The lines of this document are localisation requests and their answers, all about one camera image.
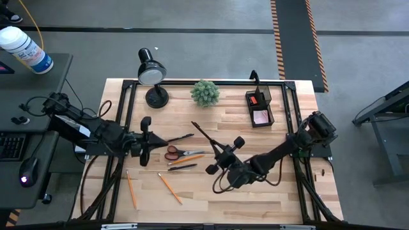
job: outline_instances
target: lamp base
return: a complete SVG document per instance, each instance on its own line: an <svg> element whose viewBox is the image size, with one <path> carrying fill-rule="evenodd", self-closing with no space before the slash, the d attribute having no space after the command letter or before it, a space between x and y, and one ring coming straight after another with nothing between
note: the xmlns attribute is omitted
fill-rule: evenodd
<svg viewBox="0 0 409 230"><path fill-rule="evenodd" d="M146 103L150 107L159 109L167 104L167 102L169 101L169 95L164 88L155 86L154 88L151 88L148 90L148 92L146 92L145 99Z"/></svg>

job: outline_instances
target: keyboard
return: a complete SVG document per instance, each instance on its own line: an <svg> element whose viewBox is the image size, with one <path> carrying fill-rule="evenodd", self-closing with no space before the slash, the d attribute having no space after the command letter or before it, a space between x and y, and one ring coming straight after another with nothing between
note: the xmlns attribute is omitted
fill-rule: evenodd
<svg viewBox="0 0 409 230"><path fill-rule="evenodd" d="M27 134L0 132L0 162L21 161L27 143Z"/></svg>

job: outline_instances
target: scissors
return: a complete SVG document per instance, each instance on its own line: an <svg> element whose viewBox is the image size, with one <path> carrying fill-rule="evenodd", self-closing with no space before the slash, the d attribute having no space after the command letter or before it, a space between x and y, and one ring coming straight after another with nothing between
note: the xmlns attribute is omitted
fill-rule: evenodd
<svg viewBox="0 0 409 230"><path fill-rule="evenodd" d="M184 151L184 150L178 150L174 146L169 146L167 147L167 153L165 154L165 158L168 160L178 160L181 157L192 155L192 154L197 154L197 153L204 153L205 151L203 150L196 150L196 151Z"/></svg>

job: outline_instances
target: succulent plant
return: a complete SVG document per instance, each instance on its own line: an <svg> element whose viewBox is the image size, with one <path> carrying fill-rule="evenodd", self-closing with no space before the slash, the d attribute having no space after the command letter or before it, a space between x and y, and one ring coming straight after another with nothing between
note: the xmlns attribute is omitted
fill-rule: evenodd
<svg viewBox="0 0 409 230"><path fill-rule="evenodd" d="M190 92L198 106L208 107L219 102L219 87L211 81L201 79Z"/></svg>

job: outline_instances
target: black pencil cup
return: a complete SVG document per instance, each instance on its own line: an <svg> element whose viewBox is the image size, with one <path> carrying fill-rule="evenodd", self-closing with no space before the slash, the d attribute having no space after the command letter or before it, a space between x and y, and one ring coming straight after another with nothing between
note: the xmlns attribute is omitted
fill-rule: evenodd
<svg viewBox="0 0 409 230"><path fill-rule="evenodd" d="M253 128L271 126L274 123L274 117L271 113L270 102L271 94L268 86L257 86L255 91L247 91L245 93L245 100L249 107L251 124ZM254 111L267 111L268 122L256 124L254 122Z"/></svg>

